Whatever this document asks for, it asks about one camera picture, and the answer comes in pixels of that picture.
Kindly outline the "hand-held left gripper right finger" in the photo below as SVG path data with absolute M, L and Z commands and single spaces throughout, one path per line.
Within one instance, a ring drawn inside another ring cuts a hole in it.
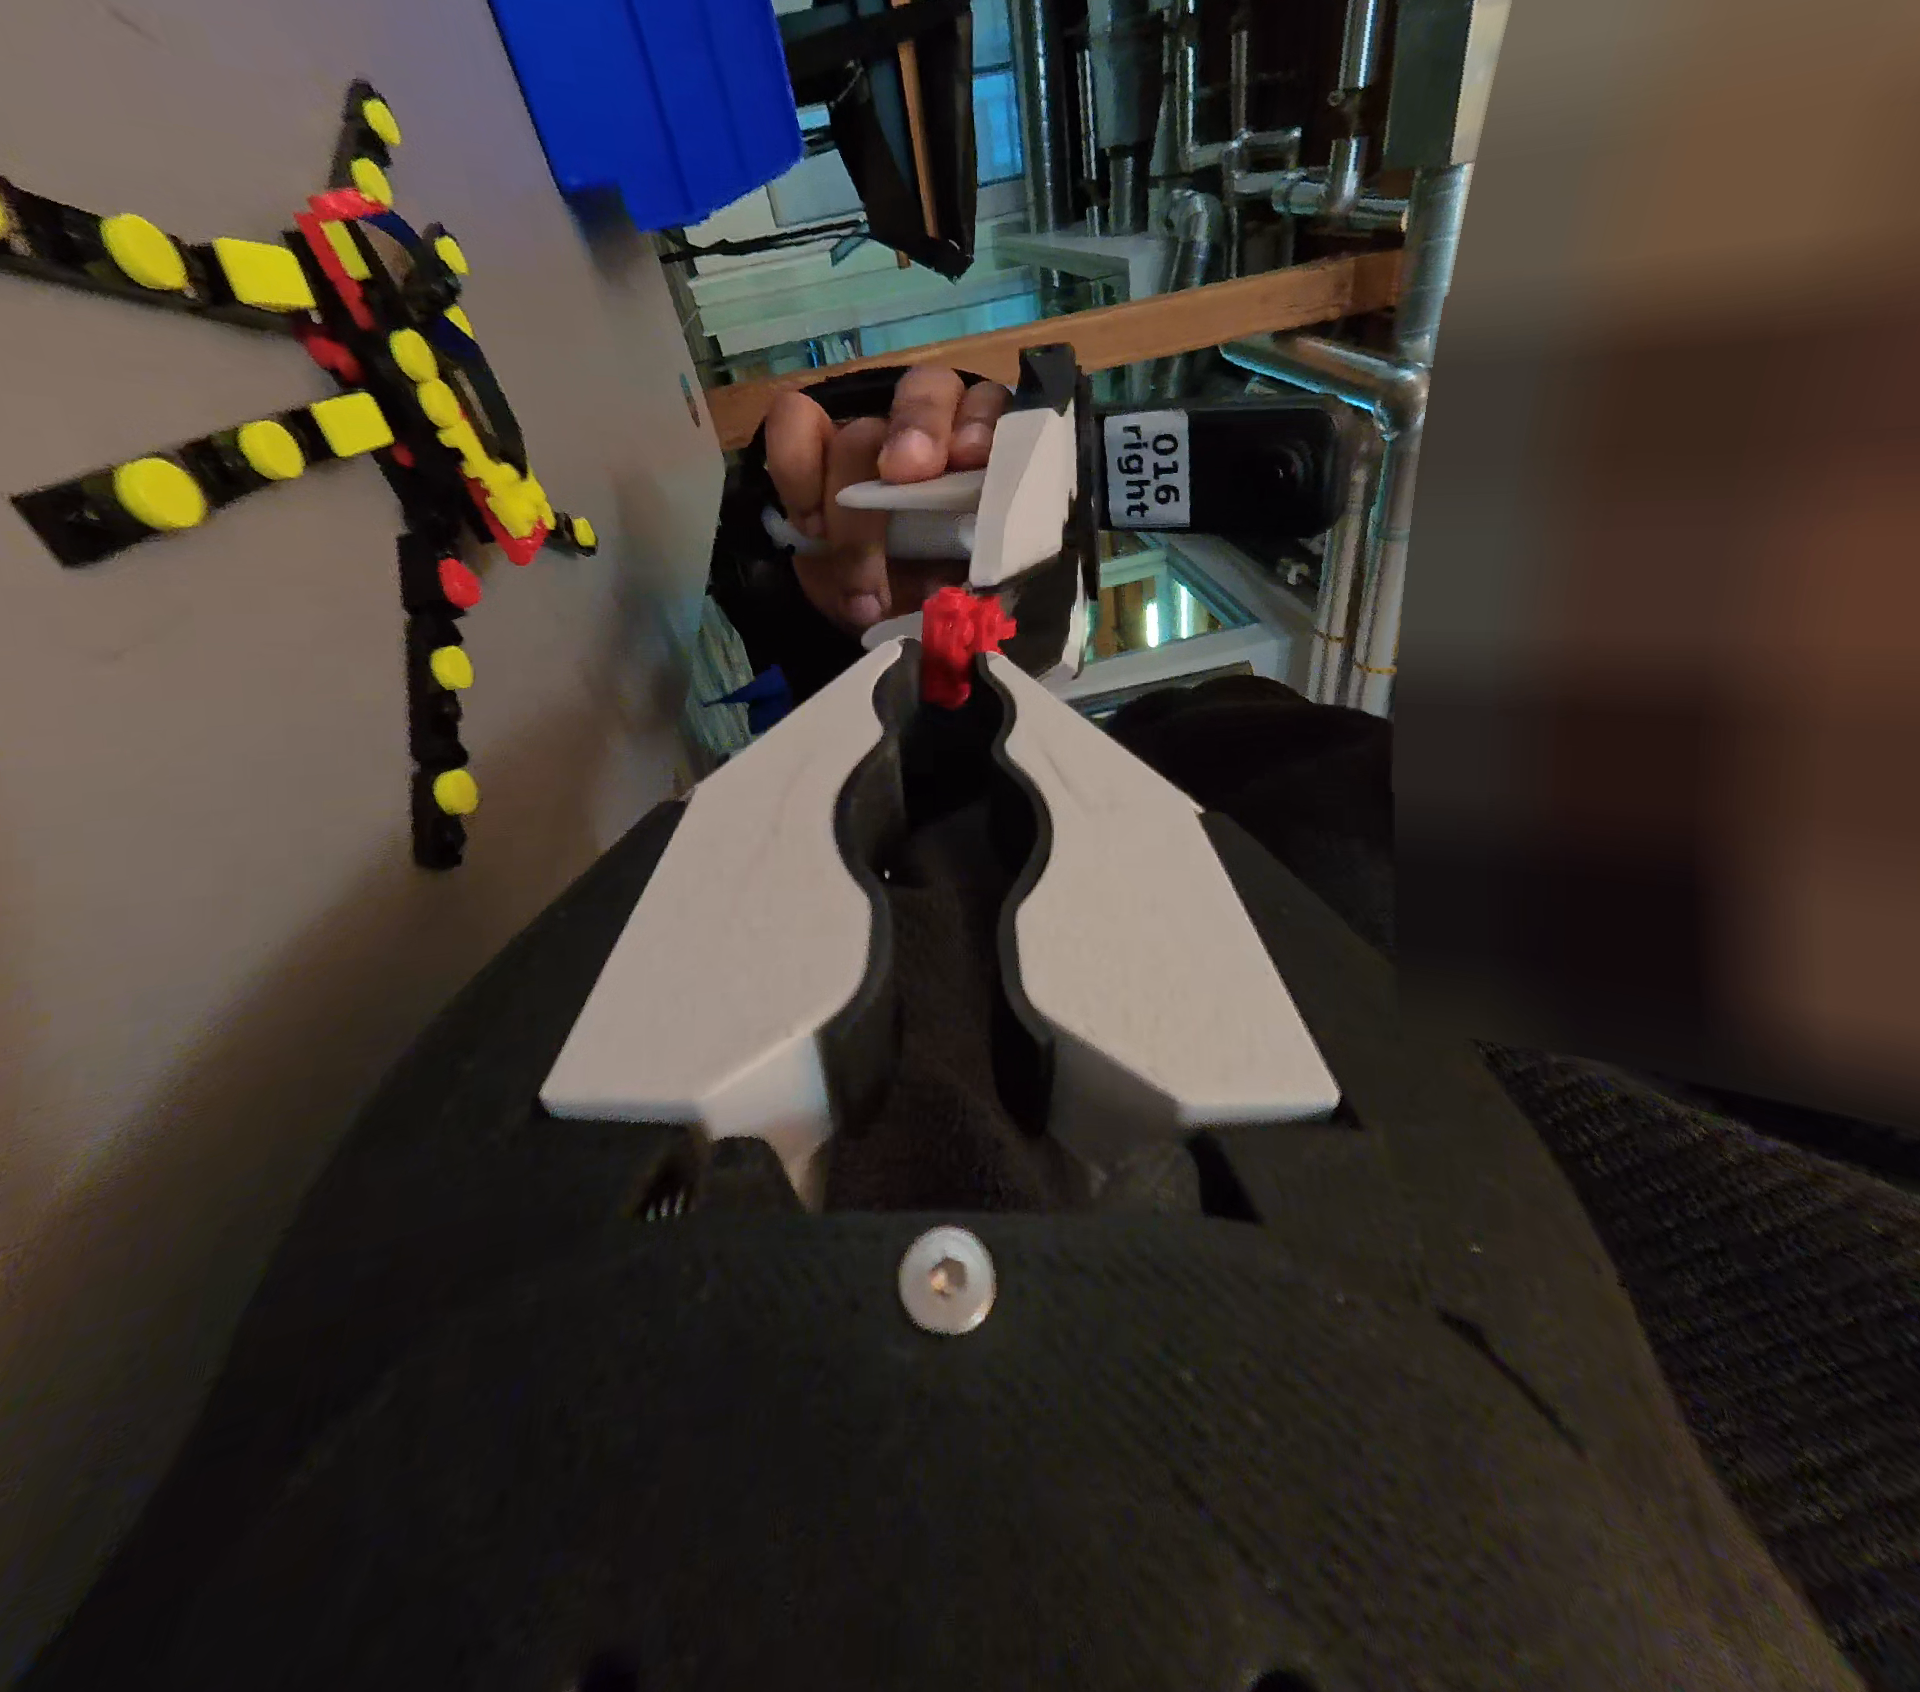
M 1034 814 L 1000 911 L 1005 1002 L 1045 1059 L 1056 1139 L 1321 1122 L 1340 1103 L 1202 807 L 984 653 L 994 766 Z

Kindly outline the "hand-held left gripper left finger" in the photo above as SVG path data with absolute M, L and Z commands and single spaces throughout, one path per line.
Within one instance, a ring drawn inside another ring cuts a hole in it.
M 683 804 L 630 918 L 539 1083 L 556 1118 L 757 1139 L 802 1203 L 850 1116 L 829 1025 L 871 955 L 871 903 L 833 810 L 882 738 L 875 693 L 905 641 L 868 649 Z

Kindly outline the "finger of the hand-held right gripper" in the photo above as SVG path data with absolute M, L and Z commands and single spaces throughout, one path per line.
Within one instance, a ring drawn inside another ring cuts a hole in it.
M 1097 610 L 1097 464 L 1075 400 L 1010 408 L 973 512 L 971 592 L 1014 622 L 1012 660 L 1086 660 Z
M 1019 594 L 1019 673 L 1048 690 L 1069 689 L 1086 670 L 1093 632 L 1097 601 L 1084 581 L 1073 589 L 1034 581 Z

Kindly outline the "red lego piece with studs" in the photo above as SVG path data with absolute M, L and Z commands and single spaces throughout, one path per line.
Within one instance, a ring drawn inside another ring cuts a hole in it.
M 973 690 L 973 660 L 1000 649 L 1016 626 L 994 594 L 940 586 L 919 615 L 919 689 L 936 710 L 959 710 Z

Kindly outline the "person's right forearm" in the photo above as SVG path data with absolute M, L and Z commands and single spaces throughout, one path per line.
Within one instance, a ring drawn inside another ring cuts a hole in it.
M 753 674 L 779 673 L 792 701 L 807 701 L 860 656 L 859 640 L 815 604 L 800 571 L 819 566 L 815 540 L 796 547 L 753 438 L 727 464 L 708 594 L 731 626 Z

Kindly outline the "black yellow lego spider model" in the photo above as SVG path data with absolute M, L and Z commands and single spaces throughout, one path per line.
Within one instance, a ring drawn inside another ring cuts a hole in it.
M 272 241 L 189 241 L 130 212 L 99 213 L 2 180 L 2 272 L 102 298 L 281 334 L 328 396 L 11 496 L 69 571 L 92 568 L 313 470 L 369 457 L 394 493 L 405 660 L 410 851 L 465 860 L 479 789 L 462 741 L 473 684 L 462 622 L 476 551 L 510 568 L 591 557 L 597 533 L 536 481 L 516 412 L 468 324 L 468 261 L 445 223 L 394 206 L 394 109 L 350 80 L 327 185 Z

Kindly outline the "person's right hand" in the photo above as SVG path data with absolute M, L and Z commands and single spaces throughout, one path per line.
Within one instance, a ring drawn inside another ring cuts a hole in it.
M 879 412 L 833 423 L 819 396 L 787 390 L 761 423 L 765 470 L 792 529 L 818 551 L 796 559 L 807 601 L 859 640 L 912 615 L 940 586 L 968 579 L 964 559 L 915 563 L 886 548 L 888 518 L 842 504 L 853 482 L 922 482 L 988 466 L 1012 393 L 963 382 L 936 364 L 908 367 Z

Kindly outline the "wooden beam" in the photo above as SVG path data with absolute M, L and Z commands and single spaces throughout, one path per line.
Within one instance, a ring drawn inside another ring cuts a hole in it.
M 896 355 L 719 385 L 705 393 L 708 429 L 723 449 L 737 449 L 753 437 L 779 393 L 892 364 L 940 364 L 994 385 L 1012 385 L 1019 370 L 1019 355 L 1048 342 L 1067 342 L 1078 355 L 1084 372 L 1099 372 L 1132 363 L 1174 360 L 1252 334 L 1309 333 L 1392 308 L 1400 287 L 1400 264 L 1405 254 L 1398 250 L 1324 259 L 1206 287 L 1167 290 L 1023 327 L 946 337 Z

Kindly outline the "black computer monitor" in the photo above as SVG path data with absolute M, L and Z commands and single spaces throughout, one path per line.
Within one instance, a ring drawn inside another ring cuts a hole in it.
M 871 241 L 944 281 L 973 264 L 973 0 L 781 13 L 798 108 L 824 108 Z

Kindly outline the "cluster of metal pipes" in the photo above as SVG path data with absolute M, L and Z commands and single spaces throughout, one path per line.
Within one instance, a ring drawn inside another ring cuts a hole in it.
M 1025 80 L 1073 69 L 1067 200 L 1038 190 L 1034 250 L 1114 246 L 1144 224 L 1159 290 L 1206 287 L 1373 250 L 1398 250 L 1381 313 L 1252 334 L 1088 379 L 1140 404 L 1192 397 L 1210 357 L 1347 408 L 1347 500 L 1321 542 L 1309 696 L 1388 715 L 1405 601 L 1405 533 L 1426 419 L 1436 320 L 1451 283 L 1468 171 L 1369 179 L 1385 148 L 1385 35 L 1400 0 L 1086 0 L 1080 21 L 1034 9 Z

